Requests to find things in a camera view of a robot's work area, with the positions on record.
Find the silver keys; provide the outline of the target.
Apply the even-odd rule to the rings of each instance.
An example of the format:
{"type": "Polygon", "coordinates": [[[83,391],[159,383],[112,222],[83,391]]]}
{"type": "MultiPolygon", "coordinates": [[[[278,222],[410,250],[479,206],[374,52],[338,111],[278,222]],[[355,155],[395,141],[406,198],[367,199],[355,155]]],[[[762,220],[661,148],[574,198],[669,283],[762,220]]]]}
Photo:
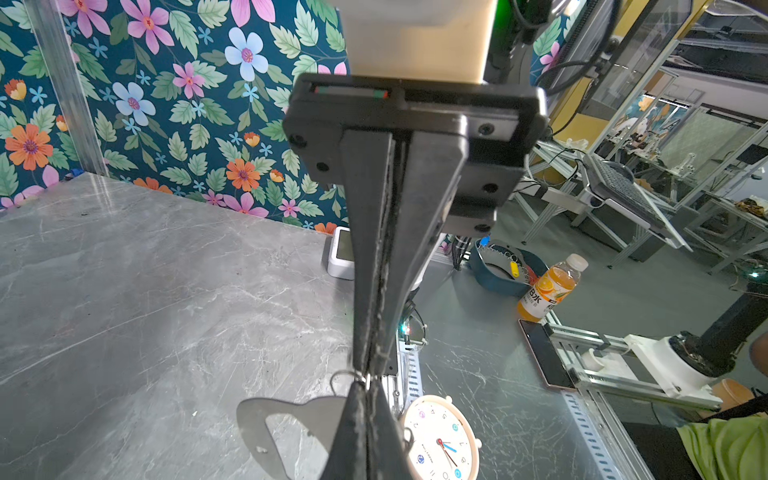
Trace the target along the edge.
{"type": "Polygon", "coordinates": [[[274,386],[254,389],[235,408],[244,446],[268,479],[320,479],[350,393],[365,377],[296,368],[274,386]]]}

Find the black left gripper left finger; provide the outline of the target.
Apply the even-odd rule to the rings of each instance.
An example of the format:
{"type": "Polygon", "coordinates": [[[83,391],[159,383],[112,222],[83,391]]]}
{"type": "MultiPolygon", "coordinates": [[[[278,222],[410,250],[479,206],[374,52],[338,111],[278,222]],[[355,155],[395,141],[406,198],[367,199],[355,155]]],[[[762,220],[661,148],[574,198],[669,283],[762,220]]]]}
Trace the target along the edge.
{"type": "Polygon", "coordinates": [[[322,480],[367,478],[365,388],[353,383],[346,397],[322,480]]]}

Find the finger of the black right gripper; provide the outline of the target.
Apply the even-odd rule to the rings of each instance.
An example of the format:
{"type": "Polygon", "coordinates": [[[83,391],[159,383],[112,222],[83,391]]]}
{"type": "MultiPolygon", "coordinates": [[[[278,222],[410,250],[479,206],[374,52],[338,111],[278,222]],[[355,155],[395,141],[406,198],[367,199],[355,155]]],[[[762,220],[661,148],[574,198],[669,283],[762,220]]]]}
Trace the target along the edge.
{"type": "Polygon", "coordinates": [[[340,153],[354,258],[352,366],[364,375],[380,375],[387,355],[381,328],[392,194],[392,135],[347,130],[342,135],[340,153]]]}
{"type": "Polygon", "coordinates": [[[415,131],[396,148],[388,180],[371,373],[385,373],[405,298],[436,242],[468,157],[467,119],[448,133],[415,131]]]}

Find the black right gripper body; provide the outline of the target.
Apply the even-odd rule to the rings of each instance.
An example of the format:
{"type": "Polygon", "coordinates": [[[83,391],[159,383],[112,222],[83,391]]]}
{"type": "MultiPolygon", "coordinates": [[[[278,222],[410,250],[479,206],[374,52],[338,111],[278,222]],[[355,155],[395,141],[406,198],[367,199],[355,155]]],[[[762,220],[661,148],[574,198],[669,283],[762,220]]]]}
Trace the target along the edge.
{"type": "Polygon", "coordinates": [[[309,73],[283,120],[311,179],[344,188],[349,217],[373,212],[392,167],[415,186],[404,204],[418,217],[455,179],[442,230],[469,237],[490,232],[547,125],[538,87],[309,73]]]}

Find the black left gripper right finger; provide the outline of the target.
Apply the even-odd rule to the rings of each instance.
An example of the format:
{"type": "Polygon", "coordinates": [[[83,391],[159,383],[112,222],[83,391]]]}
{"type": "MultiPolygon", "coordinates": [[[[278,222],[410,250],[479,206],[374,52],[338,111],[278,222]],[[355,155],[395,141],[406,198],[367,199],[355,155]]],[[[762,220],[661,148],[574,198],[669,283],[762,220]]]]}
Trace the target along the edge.
{"type": "Polygon", "coordinates": [[[367,478],[411,479],[404,446],[382,382],[373,378],[367,390],[367,478]]]}

